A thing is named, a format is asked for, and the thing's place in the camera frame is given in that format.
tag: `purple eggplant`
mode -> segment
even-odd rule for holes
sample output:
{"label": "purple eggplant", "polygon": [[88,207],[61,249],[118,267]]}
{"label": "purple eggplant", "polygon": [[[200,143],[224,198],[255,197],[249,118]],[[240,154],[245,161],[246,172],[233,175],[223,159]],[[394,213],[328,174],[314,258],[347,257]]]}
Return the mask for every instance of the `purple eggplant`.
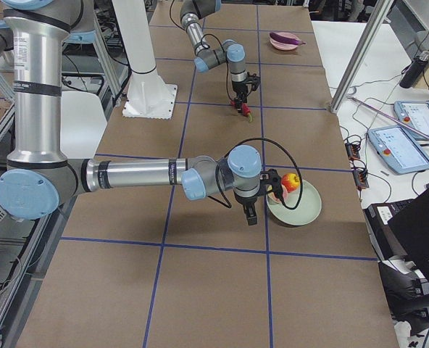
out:
{"label": "purple eggplant", "polygon": [[281,44],[288,44],[288,45],[304,45],[306,42],[303,42],[302,40],[298,38],[288,38],[286,36],[282,36],[279,33],[275,33],[273,31],[270,32],[270,37],[272,40],[276,40],[277,42],[280,42]]}

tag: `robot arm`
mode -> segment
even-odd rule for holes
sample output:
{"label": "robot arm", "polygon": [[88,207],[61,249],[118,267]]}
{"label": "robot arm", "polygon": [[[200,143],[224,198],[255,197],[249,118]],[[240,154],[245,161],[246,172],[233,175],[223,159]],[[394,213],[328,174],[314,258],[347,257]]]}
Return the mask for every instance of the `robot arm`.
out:
{"label": "robot arm", "polygon": [[201,73],[228,63],[230,79],[236,96],[233,106],[240,113],[247,96],[258,89],[260,77],[246,71],[245,51],[243,46],[234,40],[226,40],[217,49],[211,49],[205,39],[199,20],[217,12],[221,7],[220,0],[185,0],[180,10],[180,24],[191,40],[197,70]]}
{"label": "robot arm", "polygon": [[[0,177],[0,205],[18,218],[36,219],[85,192],[121,186],[178,185],[189,199],[234,189],[255,223],[254,201],[269,175],[258,152],[241,145],[227,158],[96,162],[68,159],[60,150],[61,46],[71,28],[87,37],[92,0],[4,0],[14,33],[15,149]],[[281,195],[280,178],[275,180]]]}

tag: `brown cardboard surface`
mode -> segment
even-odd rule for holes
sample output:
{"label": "brown cardboard surface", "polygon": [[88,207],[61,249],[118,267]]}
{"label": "brown cardboard surface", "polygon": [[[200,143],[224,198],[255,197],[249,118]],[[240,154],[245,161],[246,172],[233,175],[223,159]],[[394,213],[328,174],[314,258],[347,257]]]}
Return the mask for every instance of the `brown cardboard surface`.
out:
{"label": "brown cardboard surface", "polygon": [[262,65],[263,107],[326,109],[331,102],[322,67]]}
{"label": "brown cardboard surface", "polygon": [[[228,105],[191,105],[182,157],[208,155],[218,160],[240,141],[261,136],[259,108],[251,108],[253,122]],[[261,144],[252,144],[262,153]]]}
{"label": "brown cardboard surface", "polygon": [[315,35],[311,33],[297,33],[297,36],[306,42],[306,44],[297,47],[293,51],[281,51],[274,48],[271,44],[269,32],[260,32],[259,50],[261,63],[322,66]]}
{"label": "brown cardboard surface", "polygon": [[394,348],[376,262],[271,255],[274,347]]}
{"label": "brown cardboard surface", "polygon": [[308,9],[301,6],[258,6],[260,30],[313,33]]}
{"label": "brown cardboard surface", "polygon": [[18,348],[142,345],[159,248],[61,241]]}
{"label": "brown cardboard surface", "polygon": [[176,104],[170,120],[153,120],[141,117],[123,117],[122,107],[115,108],[97,153],[160,158],[176,157],[186,110],[186,104]]}
{"label": "brown cardboard surface", "polygon": [[164,251],[148,348],[268,346],[264,255]]}
{"label": "brown cardboard surface", "polygon": [[176,188],[166,242],[207,247],[265,250],[265,214],[262,199],[257,203],[258,225],[248,226],[242,206],[232,192],[226,194],[232,209],[211,199],[188,201]]}
{"label": "brown cardboard surface", "polygon": [[[265,137],[284,146],[300,167],[349,169],[337,116],[327,111],[264,109]],[[287,156],[265,144],[267,165],[292,166]]]}
{"label": "brown cardboard surface", "polygon": [[155,58],[193,60],[193,49],[185,31],[172,27],[150,27]]}
{"label": "brown cardboard surface", "polygon": [[257,9],[255,6],[222,4],[221,10],[205,19],[205,28],[257,29]]}
{"label": "brown cardboard surface", "polygon": [[[283,175],[288,171],[280,170],[279,173]],[[321,213],[309,225],[291,227],[268,212],[270,249],[278,252],[375,257],[352,174],[302,170],[302,175],[320,193]]]}
{"label": "brown cardboard surface", "polygon": [[[176,20],[179,6],[173,10]],[[83,195],[64,236],[89,241],[61,241],[19,347],[265,348],[271,339],[275,347],[395,347],[338,123],[322,111],[330,101],[325,72],[281,65],[295,64],[292,58],[299,64],[320,62],[312,34],[304,34],[310,46],[295,56],[263,45],[259,58],[266,64],[247,65],[262,77],[261,90],[249,97],[254,114],[249,124],[229,105],[225,66],[194,74],[190,41],[169,21],[169,7],[159,2],[151,34],[160,75],[180,85],[172,119],[124,118],[117,108],[98,153],[118,157],[97,159],[167,158],[179,152],[218,159],[238,141],[264,131],[284,142],[301,166],[317,167],[303,174],[320,192],[322,212],[313,223],[291,228],[266,217],[259,199],[259,223],[248,227],[232,192],[231,210],[208,199],[190,202],[181,187],[173,195],[164,186]],[[205,26],[217,28],[222,38],[246,41],[250,60],[258,54],[252,42],[257,13],[265,33],[312,32],[301,7],[224,4]],[[252,145],[261,152],[261,144]],[[268,164],[289,165],[271,147],[265,149]],[[129,245],[145,243],[155,244]],[[274,254],[281,252],[308,257]]]}
{"label": "brown cardboard surface", "polygon": [[193,62],[158,59],[157,69],[158,74],[166,84],[178,85],[176,102],[188,102],[191,92],[193,71],[195,69]]}
{"label": "brown cardboard surface", "polygon": [[170,193],[170,187],[160,186],[114,188],[84,194],[78,197],[63,235],[160,243]]}

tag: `white pillar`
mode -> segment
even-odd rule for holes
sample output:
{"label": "white pillar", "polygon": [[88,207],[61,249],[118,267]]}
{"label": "white pillar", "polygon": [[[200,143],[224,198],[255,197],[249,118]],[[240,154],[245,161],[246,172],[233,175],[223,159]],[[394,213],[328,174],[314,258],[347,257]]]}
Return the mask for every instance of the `white pillar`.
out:
{"label": "white pillar", "polygon": [[155,68],[143,0],[113,0],[113,7],[133,69],[123,115],[171,118],[178,87],[165,84]]}

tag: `table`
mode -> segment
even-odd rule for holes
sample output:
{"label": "table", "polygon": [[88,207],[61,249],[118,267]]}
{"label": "table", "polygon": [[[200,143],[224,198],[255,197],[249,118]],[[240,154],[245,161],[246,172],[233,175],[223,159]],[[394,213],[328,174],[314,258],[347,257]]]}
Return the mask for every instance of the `table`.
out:
{"label": "table", "polygon": [[[151,35],[159,74],[178,84],[172,119],[123,118],[117,108],[97,159],[218,158],[266,136],[317,187],[321,215],[290,228],[259,202],[259,224],[248,227],[240,206],[189,202],[181,187],[83,195],[17,346],[395,347],[307,10],[225,4],[203,22],[205,33],[242,43],[262,77],[249,98],[251,124],[227,103],[223,67],[195,72],[168,11],[159,2]],[[307,45],[274,51],[269,30],[293,31]],[[266,168],[291,170],[271,146],[254,145]]]}
{"label": "table", "polygon": [[[317,43],[322,56],[322,63],[325,68],[326,77],[329,82],[331,92],[334,92],[340,82],[343,72],[348,65],[350,57],[357,45],[359,37],[364,30],[365,24],[348,22],[313,22]],[[411,62],[405,50],[400,44],[390,25],[381,26],[370,50],[362,63],[361,68],[353,82],[353,85],[360,85],[364,82],[374,80],[388,80],[399,75],[401,71]],[[429,100],[429,91],[425,89],[404,89],[395,87],[400,77],[388,82],[378,82],[366,84],[357,88],[355,96],[359,100],[373,97],[388,103],[397,100],[425,101]],[[382,103],[369,99],[369,104],[379,108]],[[358,134],[364,138],[366,129],[351,118],[357,105],[352,101],[345,101],[338,111],[340,124],[347,128],[350,134]],[[393,106],[385,105],[381,110],[394,116]],[[361,106],[355,117],[366,125],[370,125],[374,120],[375,113]],[[371,128],[379,128],[395,123],[384,117],[378,116]],[[423,148],[429,155],[429,147]],[[379,175],[386,179],[391,185],[390,201],[415,198],[417,194],[425,190],[425,184],[429,183],[429,170],[416,174],[414,179],[414,190],[412,189],[412,179],[414,173],[397,175],[392,172],[379,158],[372,146],[366,150],[366,143],[363,141],[360,151],[362,159],[367,163],[370,173]],[[372,203],[384,202],[388,198],[388,184],[376,177],[369,177],[370,188],[362,191],[362,208],[368,207]]]}

